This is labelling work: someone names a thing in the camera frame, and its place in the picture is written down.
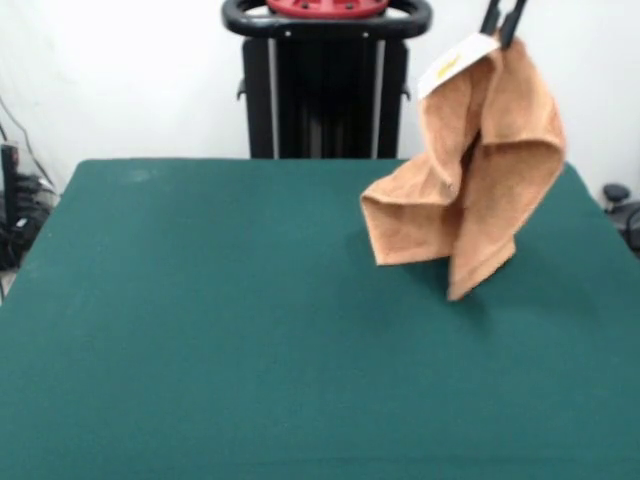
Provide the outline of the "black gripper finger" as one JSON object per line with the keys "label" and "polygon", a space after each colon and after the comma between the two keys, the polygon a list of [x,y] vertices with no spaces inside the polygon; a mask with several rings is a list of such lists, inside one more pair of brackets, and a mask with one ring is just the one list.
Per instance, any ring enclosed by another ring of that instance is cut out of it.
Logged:
{"label": "black gripper finger", "polygon": [[503,50],[507,50],[513,43],[526,4],[527,0],[517,0],[513,9],[505,16],[499,32]]}
{"label": "black gripper finger", "polygon": [[500,18],[500,0],[490,0],[481,23],[480,32],[484,35],[494,35],[499,30]]}

